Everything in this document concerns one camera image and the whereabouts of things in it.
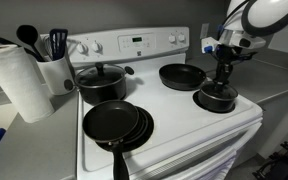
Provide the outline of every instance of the black pan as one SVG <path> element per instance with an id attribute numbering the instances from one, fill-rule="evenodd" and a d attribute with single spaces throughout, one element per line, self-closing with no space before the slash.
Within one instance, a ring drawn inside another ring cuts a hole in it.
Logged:
<path id="1" fill-rule="evenodd" d="M 165 86 L 181 91 L 197 89 L 206 78 L 203 70 L 188 64 L 168 64 L 159 73 Z"/>
<path id="2" fill-rule="evenodd" d="M 93 107 L 84 117 L 84 133 L 98 143 L 112 145 L 114 180 L 128 180 L 123 152 L 123 138 L 136 127 L 139 113 L 126 101 L 106 101 Z"/>

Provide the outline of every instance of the oven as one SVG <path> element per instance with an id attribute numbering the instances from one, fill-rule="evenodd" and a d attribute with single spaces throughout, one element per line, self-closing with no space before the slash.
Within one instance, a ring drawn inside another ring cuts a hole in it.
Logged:
<path id="1" fill-rule="evenodd" d="M 238 96 L 226 113 L 203 109 L 193 101 L 197 90 L 166 87 L 159 69 L 185 63 L 189 28 L 134 28 L 71 35 L 68 53 L 76 70 L 95 62 L 130 66 L 123 100 L 142 113 L 141 138 L 125 144 L 130 179 L 224 179 L 237 154 L 261 126 L 262 109 Z M 113 155 L 82 129 L 93 106 L 79 96 L 77 178 L 113 179 Z"/>

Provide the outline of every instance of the oven door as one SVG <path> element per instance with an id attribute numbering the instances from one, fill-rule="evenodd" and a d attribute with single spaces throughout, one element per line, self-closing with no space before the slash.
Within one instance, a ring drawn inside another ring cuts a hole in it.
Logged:
<path id="1" fill-rule="evenodd" d="M 209 159 L 191 166 L 167 180 L 224 180 L 231 169 L 237 156 L 237 152 L 256 134 L 261 123 L 252 125 L 237 141 Z"/>

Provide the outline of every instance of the black frying pan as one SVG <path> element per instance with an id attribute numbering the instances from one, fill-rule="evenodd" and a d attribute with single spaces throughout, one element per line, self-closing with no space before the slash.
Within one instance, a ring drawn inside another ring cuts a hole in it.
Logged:
<path id="1" fill-rule="evenodd" d="M 112 145 L 114 180 L 128 180 L 123 138 L 137 125 L 139 113 L 130 103 L 120 100 L 106 101 L 93 107 L 84 117 L 84 133 L 98 143 Z"/>
<path id="2" fill-rule="evenodd" d="M 206 78 L 203 70 L 188 64 L 168 64 L 159 73 L 165 86 L 181 91 L 197 89 Z"/>

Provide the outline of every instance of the frying pan handle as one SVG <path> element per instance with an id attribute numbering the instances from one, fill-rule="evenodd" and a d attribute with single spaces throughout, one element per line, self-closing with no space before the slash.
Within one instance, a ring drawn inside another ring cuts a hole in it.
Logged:
<path id="1" fill-rule="evenodd" d="M 127 166 L 123 158 L 123 143 L 113 143 L 112 151 L 114 155 L 114 180 L 129 180 Z"/>

